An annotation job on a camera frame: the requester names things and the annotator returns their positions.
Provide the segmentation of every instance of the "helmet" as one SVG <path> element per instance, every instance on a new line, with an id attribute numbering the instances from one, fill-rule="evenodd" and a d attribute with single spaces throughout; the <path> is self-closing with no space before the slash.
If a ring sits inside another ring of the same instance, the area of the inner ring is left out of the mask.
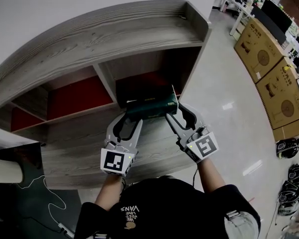
<path id="1" fill-rule="evenodd" d="M 279 193 L 278 200 L 280 203 L 290 203 L 299 197 L 299 187 L 290 181 L 285 181 Z"/>
<path id="2" fill-rule="evenodd" d="M 299 178 L 299 165 L 295 164 L 295 165 L 292 165 L 289 168 L 288 179 L 289 180 L 295 180 L 295 179 L 298 179 L 298 178 Z"/>
<path id="3" fill-rule="evenodd" d="M 294 139 L 282 140 L 276 144 L 277 157 L 280 159 L 292 158 L 298 153 L 298 151 L 299 143 L 297 143 Z"/>
<path id="4" fill-rule="evenodd" d="M 299 202 L 293 201 L 291 203 L 280 204 L 278 214 L 281 216 L 289 216 L 294 214 L 299 208 Z"/>

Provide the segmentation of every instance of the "tiled floor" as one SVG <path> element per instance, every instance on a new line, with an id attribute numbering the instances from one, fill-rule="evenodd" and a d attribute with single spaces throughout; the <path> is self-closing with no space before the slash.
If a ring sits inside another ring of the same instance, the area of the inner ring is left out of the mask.
<path id="1" fill-rule="evenodd" d="M 259 238 L 263 239 L 288 167 L 299 163 L 299 153 L 293 159 L 276 158 L 275 141 L 262 101 L 233 49 L 235 40 L 229 31 L 235 19 L 213 10 L 210 21 L 213 32 L 182 101 L 199 110 L 215 133 L 220 150 L 211 158 L 226 183 L 235 184 L 258 211 L 262 219 Z M 194 92 L 201 93 L 200 100 L 193 99 Z M 193 165 L 173 176 L 192 183 L 195 169 Z M 202 190 L 198 175 L 195 187 Z M 98 192 L 85 190 L 79 191 L 79 195 L 82 202 L 93 202 Z M 288 223 L 289 217 L 277 217 L 277 225 L 274 220 L 268 238 L 279 238 Z"/>

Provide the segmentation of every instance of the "stacked cardboard box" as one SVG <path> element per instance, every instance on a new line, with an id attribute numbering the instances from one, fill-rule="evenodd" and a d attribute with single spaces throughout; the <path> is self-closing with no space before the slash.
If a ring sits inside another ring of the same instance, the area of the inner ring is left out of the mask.
<path id="1" fill-rule="evenodd" d="M 254 83 L 264 77 L 284 57 L 284 50 L 279 43 L 255 18 L 248 21 L 234 49 Z"/>
<path id="2" fill-rule="evenodd" d="M 256 87 L 264 103 L 275 140 L 280 140 L 279 132 L 294 137 L 295 132 L 286 132 L 287 125 L 299 120 L 298 74 L 289 58 L 284 58 L 273 68 Z"/>

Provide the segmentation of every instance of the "wire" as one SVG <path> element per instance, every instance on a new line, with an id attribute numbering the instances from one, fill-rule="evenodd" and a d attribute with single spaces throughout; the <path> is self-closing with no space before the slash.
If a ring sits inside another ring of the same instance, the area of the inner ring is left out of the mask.
<path id="1" fill-rule="evenodd" d="M 48 187 L 47 187 L 46 184 L 45 184 L 45 179 L 43 180 L 43 183 L 44 183 L 44 186 L 46 187 L 46 189 L 47 189 L 48 191 L 50 191 L 53 195 L 57 196 L 57 197 L 62 201 L 62 203 L 64 204 L 64 207 L 63 207 L 63 208 L 62 208 L 62 207 L 59 207 L 59 206 L 57 206 L 57 205 L 55 205 L 55 204 L 53 204 L 53 203 L 49 203 L 49 204 L 48 204 L 48 209 L 49 209 L 49 213 L 50 213 L 51 218 L 52 218 L 52 219 L 59 225 L 59 223 L 54 219 L 54 217 L 53 217 L 52 214 L 51 214 L 51 211 L 50 211 L 50 205 L 53 205 L 53 206 L 55 206 L 56 208 L 59 208 L 60 210 L 65 210 L 65 209 L 66 209 L 66 204 L 65 204 L 65 202 L 62 200 L 62 198 L 60 198 L 57 194 L 55 194 L 54 192 L 52 192 L 51 190 L 48 189 Z"/>
<path id="2" fill-rule="evenodd" d="M 197 171 L 198 171 L 198 168 L 196 169 L 194 176 L 193 176 L 193 187 L 195 187 L 195 176 L 196 176 Z"/>
<path id="3" fill-rule="evenodd" d="M 39 223 L 41 226 L 45 227 L 46 229 L 49 229 L 49 230 L 52 231 L 52 232 L 55 232 L 55 233 L 57 233 L 57 234 L 60 234 L 60 233 L 62 233 L 62 231 L 64 231 L 64 229 L 61 229 L 60 231 L 53 230 L 53 229 L 47 227 L 45 224 L 43 224 L 43 223 L 41 223 L 40 221 L 38 221 L 37 219 L 35 219 L 34 217 L 31 217 L 31 216 L 29 216 L 29 217 L 24 217 L 24 216 L 21 215 L 21 213 L 20 213 L 18 210 L 17 210 L 17 212 L 18 212 L 19 216 L 20 216 L 21 218 L 23 218 L 24 220 L 32 219 L 32 220 L 34 220 L 35 222 Z"/>
<path id="4" fill-rule="evenodd" d="M 29 188 L 29 187 L 32 185 L 32 183 L 33 183 L 35 180 L 40 179 L 40 178 L 42 178 L 43 176 L 44 176 L 44 175 L 41 175 L 40 177 L 37 177 L 37 178 L 33 179 L 33 180 L 31 181 L 31 183 L 29 184 L 29 186 L 26 186 L 26 187 L 23 187 L 23 188 L 22 188 L 22 187 L 20 187 L 20 185 L 17 184 L 17 183 L 16 183 L 16 185 L 18 185 L 18 187 L 19 187 L 20 189 L 27 189 L 27 188 Z M 66 209 L 66 204 L 65 204 L 65 202 L 62 200 L 62 198 L 60 198 L 57 194 L 55 194 L 54 192 L 52 192 L 51 190 L 48 189 L 48 187 L 46 186 L 46 183 L 45 183 L 45 178 L 43 179 L 43 184 L 44 184 L 45 188 L 46 188 L 49 192 L 51 192 L 53 195 L 57 196 L 57 197 L 62 201 L 62 203 L 64 204 L 64 207 L 59 207 L 59 206 L 57 206 L 57 205 L 55 205 L 55 204 L 53 204 L 53 203 L 49 203 L 49 204 L 48 204 L 48 210 L 49 210 L 49 213 L 50 213 L 51 218 L 52 218 L 52 219 L 59 225 L 59 223 L 54 219 L 54 217 L 53 217 L 52 214 L 51 214 L 50 205 L 53 205 L 53 206 L 55 206 L 56 208 L 59 208 L 59 209 L 61 209 L 61 210 L 65 210 L 65 209 Z"/>
<path id="5" fill-rule="evenodd" d="M 27 189 L 27 188 L 30 188 L 30 186 L 32 185 L 32 183 L 35 181 L 35 180 L 38 180 L 38 179 L 40 179 L 41 177 L 43 177 L 44 175 L 41 175 L 40 177 L 38 177 L 38 178 L 35 178 L 35 179 L 33 179 L 32 181 L 31 181 L 31 183 L 29 184 L 29 186 L 26 186 L 26 187 L 21 187 L 18 183 L 16 183 L 16 185 L 18 185 L 18 187 L 20 188 L 20 189 Z"/>
<path id="6" fill-rule="evenodd" d="M 274 220 L 274 217 L 275 217 L 275 213 L 276 213 L 277 207 L 278 207 L 278 200 L 277 200 L 276 207 L 275 207 L 275 211 L 274 211 L 274 214 L 273 214 L 273 218 L 271 219 L 270 226 L 269 226 L 269 229 L 268 229 L 268 232 L 267 232 L 267 234 L 266 234 L 266 237 L 265 237 L 265 239 L 267 239 L 267 236 L 268 236 L 268 234 L 269 234 L 269 231 L 270 231 L 271 225 L 272 225 L 272 223 L 273 223 L 273 220 Z"/>

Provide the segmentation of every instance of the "wood grain surface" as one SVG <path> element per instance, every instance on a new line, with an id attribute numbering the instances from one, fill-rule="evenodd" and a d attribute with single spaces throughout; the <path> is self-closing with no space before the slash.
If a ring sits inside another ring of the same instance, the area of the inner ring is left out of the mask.
<path id="1" fill-rule="evenodd" d="M 147 52 L 100 63 L 114 81 L 157 71 L 161 68 L 166 50 Z"/>
<path id="2" fill-rule="evenodd" d="M 0 81 L 0 107 L 26 91 L 95 62 L 153 50 L 201 46 L 179 17 L 129 20 L 77 34 L 37 54 Z"/>
<path id="3" fill-rule="evenodd" d="M 0 65 L 0 80 L 43 50 L 91 28 L 131 19 L 184 15 L 186 1 L 152 0 L 110 6 L 67 20 L 35 37 Z"/>
<path id="4" fill-rule="evenodd" d="M 49 188 L 101 186 L 106 175 L 100 170 L 100 152 L 107 126 L 119 113 L 119 109 L 110 109 L 50 126 L 47 145 L 41 148 Z M 165 118 L 144 121 L 139 154 L 127 180 L 135 182 L 192 165 L 193 161 L 179 150 L 176 141 Z"/>
<path id="5" fill-rule="evenodd" d="M 42 124 L 42 125 L 37 125 L 35 127 L 22 129 L 20 131 L 16 131 L 13 133 L 28 139 L 45 143 L 47 141 L 48 129 L 49 129 L 49 125 Z"/>
<path id="6" fill-rule="evenodd" d="M 116 103 L 117 100 L 116 100 L 116 95 L 115 95 L 115 81 L 114 81 L 112 75 L 110 74 L 109 70 L 107 70 L 106 68 L 101 68 L 100 65 L 101 64 L 95 63 L 93 65 L 93 68 L 94 68 L 95 72 L 97 73 L 97 75 L 100 77 L 100 80 L 103 83 L 104 88 L 110 95 L 112 101 L 114 103 Z"/>
<path id="7" fill-rule="evenodd" d="M 10 132 L 11 128 L 11 114 L 13 108 L 13 104 L 6 104 L 0 108 L 0 128 L 8 132 Z"/>
<path id="8" fill-rule="evenodd" d="M 42 86 L 28 91 L 12 101 L 18 108 L 41 120 L 46 120 L 47 102 L 48 92 Z"/>

